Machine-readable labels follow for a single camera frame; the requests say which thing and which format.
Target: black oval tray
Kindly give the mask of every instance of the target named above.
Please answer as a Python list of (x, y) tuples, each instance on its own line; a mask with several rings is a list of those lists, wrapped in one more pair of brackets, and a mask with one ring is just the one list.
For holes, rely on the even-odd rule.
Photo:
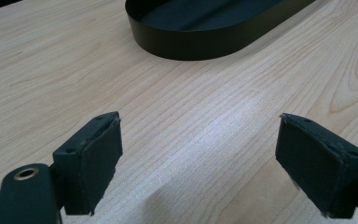
[(136, 42), (163, 58), (196, 61), (240, 50), (315, 0), (127, 0)]

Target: screw hole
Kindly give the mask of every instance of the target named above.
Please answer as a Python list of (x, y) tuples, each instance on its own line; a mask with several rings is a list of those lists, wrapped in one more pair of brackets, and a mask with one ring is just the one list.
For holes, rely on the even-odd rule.
[(74, 148), (74, 147), (69, 147), (65, 150), (66, 153), (73, 153), (75, 151), (76, 151), (76, 148)]
[(39, 172), (37, 168), (28, 168), (25, 170), (21, 170), (20, 172), (14, 175), (15, 180), (24, 180), (34, 177)]
[(352, 156), (358, 156), (358, 153), (355, 151), (349, 151), (348, 153), (351, 154)]

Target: wooden table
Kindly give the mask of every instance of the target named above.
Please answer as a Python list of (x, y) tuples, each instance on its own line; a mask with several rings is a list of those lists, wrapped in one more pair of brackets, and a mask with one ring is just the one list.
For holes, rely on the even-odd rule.
[(283, 112), (358, 146), (358, 0), (318, 0), (202, 62), (142, 50), (124, 3), (0, 8), (0, 183), (119, 111), (116, 175), (95, 216), (64, 223), (358, 223), (322, 217), (274, 157)]

